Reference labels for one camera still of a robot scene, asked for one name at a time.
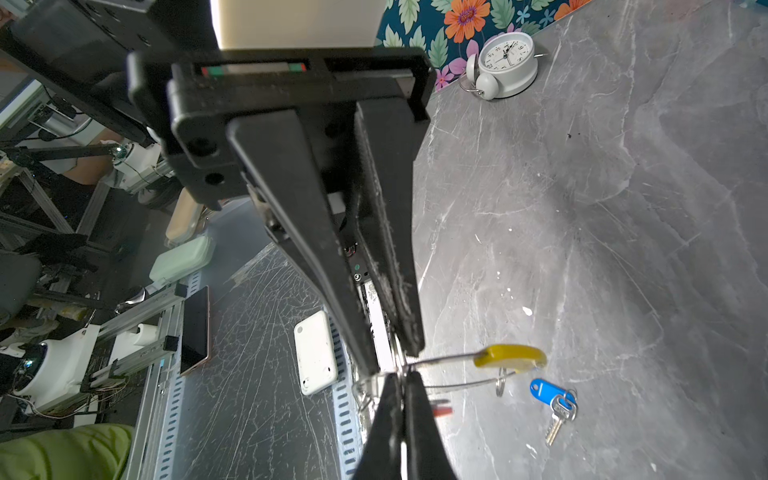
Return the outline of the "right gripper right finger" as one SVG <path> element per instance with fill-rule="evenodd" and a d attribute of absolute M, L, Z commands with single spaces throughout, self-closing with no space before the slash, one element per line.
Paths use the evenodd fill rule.
<path fill-rule="evenodd" d="M 456 479 L 421 375 L 405 376 L 406 469 L 409 479 Z"/>

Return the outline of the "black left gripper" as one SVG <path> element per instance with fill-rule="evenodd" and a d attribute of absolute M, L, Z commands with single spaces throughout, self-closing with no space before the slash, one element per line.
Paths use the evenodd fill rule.
<path fill-rule="evenodd" d="M 357 175 L 354 115 L 362 101 L 407 103 L 410 112 L 395 120 L 414 159 L 436 79 L 427 55 L 414 47 L 134 52 L 126 69 L 129 98 L 177 178 L 215 208 L 245 194 L 245 166 L 315 275 L 360 371 L 377 373 L 325 189 L 347 191 Z"/>

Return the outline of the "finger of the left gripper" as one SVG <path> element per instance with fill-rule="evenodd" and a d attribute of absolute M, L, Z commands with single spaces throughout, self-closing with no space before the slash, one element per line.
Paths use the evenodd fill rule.
<path fill-rule="evenodd" d="M 402 98 L 357 104 L 361 193 L 356 233 L 384 313 L 411 357 L 425 347 L 412 244 L 415 137 L 424 132 Z"/>

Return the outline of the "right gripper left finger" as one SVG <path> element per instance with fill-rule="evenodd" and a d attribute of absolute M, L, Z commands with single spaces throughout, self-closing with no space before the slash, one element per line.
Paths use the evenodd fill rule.
<path fill-rule="evenodd" d="M 375 412 L 354 480 L 400 479 L 403 443 L 403 401 L 399 377 L 385 377 L 383 391 Z"/>

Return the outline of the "large grey perforated keyring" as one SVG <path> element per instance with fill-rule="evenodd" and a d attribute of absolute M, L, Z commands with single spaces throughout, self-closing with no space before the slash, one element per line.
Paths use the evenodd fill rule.
<path fill-rule="evenodd" d="M 544 369 L 548 364 L 546 354 L 539 348 L 522 344 L 496 344 L 476 352 L 460 353 L 433 357 L 422 360 L 405 360 L 398 373 L 420 373 L 422 370 L 444 366 L 452 363 L 471 364 L 476 370 L 487 370 L 493 373 L 487 379 L 463 380 L 453 384 L 426 385 L 428 394 L 448 393 L 466 390 L 485 385 L 499 386 L 502 391 L 506 380 L 512 376 L 522 375 Z"/>

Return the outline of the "key with blue tag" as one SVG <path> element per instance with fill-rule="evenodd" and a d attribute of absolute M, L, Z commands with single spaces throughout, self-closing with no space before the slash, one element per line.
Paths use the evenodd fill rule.
<path fill-rule="evenodd" d="M 578 416 L 578 395 L 573 388 L 564 388 L 548 380 L 536 378 L 529 384 L 531 395 L 550 408 L 552 421 L 545 437 L 545 443 L 551 447 L 561 428 L 573 422 Z"/>

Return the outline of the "key with red tag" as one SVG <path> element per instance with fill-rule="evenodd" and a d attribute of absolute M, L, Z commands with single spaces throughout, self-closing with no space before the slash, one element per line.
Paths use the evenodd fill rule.
<path fill-rule="evenodd" d="M 434 418 L 445 417 L 453 414 L 451 402 L 448 399 L 434 399 L 430 401 L 430 408 Z"/>

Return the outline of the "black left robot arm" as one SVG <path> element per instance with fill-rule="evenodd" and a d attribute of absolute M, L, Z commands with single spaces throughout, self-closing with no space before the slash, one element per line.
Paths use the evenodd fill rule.
<path fill-rule="evenodd" d="M 193 198 L 250 196 L 366 374 L 361 254 L 402 348 L 425 336 L 412 250 L 413 163 L 436 78 L 412 47 L 217 47 L 205 1 L 32 1 L 1 53 L 107 128 L 157 144 Z"/>

